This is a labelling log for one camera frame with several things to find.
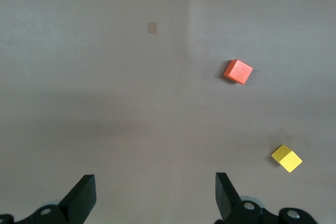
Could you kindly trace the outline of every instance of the red block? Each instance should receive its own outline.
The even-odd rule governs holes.
[[[232,60],[223,75],[235,82],[245,84],[252,70],[253,67],[241,60]]]

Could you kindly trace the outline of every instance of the robotic claw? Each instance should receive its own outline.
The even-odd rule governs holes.
[[[215,224],[317,224],[297,208],[283,208],[276,216],[251,200],[242,200],[226,173],[216,174],[216,202],[222,220]],[[0,224],[83,224],[95,203],[94,175],[85,175],[58,205],[41,207],[18,222],[12,215],[0,215]]]

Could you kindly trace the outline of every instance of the red cube top face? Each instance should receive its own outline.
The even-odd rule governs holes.
[[[224,76],[240,84],[245,84],[253,68],[241,60],[232,60],[224,72]]]

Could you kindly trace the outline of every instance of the yellow cube top face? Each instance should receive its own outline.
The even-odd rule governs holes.
[[[289,173],[298,167],[302,160],[290,148],[285,145],[280,146],[272,157],[282,165]]]

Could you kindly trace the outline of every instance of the yellow cube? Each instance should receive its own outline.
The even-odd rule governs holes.
[[[298,157],[298,155],[285,145],[280,146],[275,152],[273,152],[272,157],[289,173],[302,163],[302,160]]]

